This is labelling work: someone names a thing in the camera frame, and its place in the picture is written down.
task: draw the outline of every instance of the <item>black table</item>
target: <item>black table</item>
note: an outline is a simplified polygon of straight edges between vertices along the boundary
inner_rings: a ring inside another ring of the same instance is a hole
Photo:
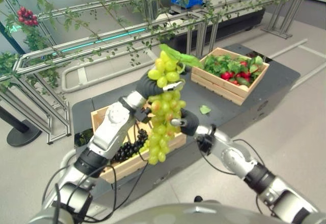
[[[253,52],[251,49],[240,44],[233,44],[224,48],[243,55]],[[186,85],[181,92],[181,99],[187,102],[186,108],[198,116],[201,124],[209,125],[214,123],[230,137],[234,137],[273,111],[288,93],[293,83],[300,77],[298,72],[276,61],[269,60],[268,63],[269,68],[264,78],[241,106],[192,82],[190,80],[190,74],[185,76]],[[116,102],[120,96],[127,95],[130,91],[134,90],[135,85],[136,82],[133,82],[118,89],[76,103],[72,107],[75,138],[84,131],[91,131],[92,124],[90,114],[92,111]],[[211,112],[207,115],[202,115],[199,112],[199,107],[203,104],[211,108]],[[192,141],[192,138],[188,137],[187,143],[168,154],[167,160],[164,163],[147,167],[130,201],[150,191],[158,182],[165,179],[168,175],[175,174],[198,160],[201,156],[196,144],[191,143]],[[126,193],[129,192],[139,173],[140,172],[137,171],[119,180],[119,198],[123,198]],[[101,191],[103,191],[103,188],[97,192],[98,196],[101,196]]]

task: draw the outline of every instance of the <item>teal light strip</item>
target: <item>teal light strip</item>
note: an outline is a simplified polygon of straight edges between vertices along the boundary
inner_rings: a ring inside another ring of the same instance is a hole
[[[98,40],[96,42],[89,42],[89,43],[85,43],[83,45],[78,45],[78,46],[75,46],[75,47],[70,47],[70,48],[67,48],[67,49],[62,50],[62,52],[67,52],[67,51],[74,50],[74,49],[77,49],[77,48],[80,48],[80,47],[89,46],[89,45],[92,45],[94,43],[99,43],[99,42],[104,42],[104,41],[112,40],[112,39],[119,38],[119,37],[124,37],[124,36],[127,36],[129,34],[143,32],[144,30],[146,30],[146,29],[145,28],[142,28],[142,29],[138,29],[138,30],[135,30],[135,31],[132,31],[132,32],[127,32],[127,33],[119,34],[119,35],[116,35],[116,36],[108,37],[108,38],[105,38],[103,40]]]

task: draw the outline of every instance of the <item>black stand base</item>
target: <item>black stand base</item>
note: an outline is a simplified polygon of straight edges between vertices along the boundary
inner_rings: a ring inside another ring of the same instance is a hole
[[[21,147],[29,144],[34,141],[42,132],[28,120],[24,120],[22,123],[27,125],[30,129],[25,133],[21,133],[16,128],[13,128],[7,136],[7,143],[12,147]]]

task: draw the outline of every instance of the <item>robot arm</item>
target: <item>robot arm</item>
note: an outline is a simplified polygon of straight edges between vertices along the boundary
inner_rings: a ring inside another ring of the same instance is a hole
[[[198,118],[188,111],[183,111],[182,117],[181,120],[173,119],[171,124],[181,126],[183,133],[195,138],[202,152],[214,154],[228,170],[244,180],[271,208],[273,216],[288,223],[321,223],[326,220],[325,214],[254,159],[243,145],[234,142],[214,125],[199,125]]]
[[[128,129],[135,120],[144,121],[149,110],[142,109],[151,95],[171,91],[184,85],[183,81],[159,88],[156,81],[150,80],[147,73],[138,81],[136,90],[126,97],[110,105],[103,122],[81,153],[77,161],[71,165],[58,182],[60,190],[62,223],[82,221],[92,201],[90,190],[95,186],[102,169],[107,166],[123,143]],[[57,192],[53,189],[42,203],[42,211],[29,223],[53,219],[54,207],[57,203]]]

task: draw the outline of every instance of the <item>dark grape bunch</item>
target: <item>dark grape bunch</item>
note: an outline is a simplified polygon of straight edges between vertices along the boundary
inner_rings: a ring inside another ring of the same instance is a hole
[[[31,10],[27,10],[25,7],[21,7],[18,11],[18,21],[29,26],[38,25],[37,16],[33,15]]]
[[[113,157],[113,161],[124,162],[136,154],[147,140],[148,135],[144,129],[138,131],[137,140],[132,144],[131,142],[124,143]]]

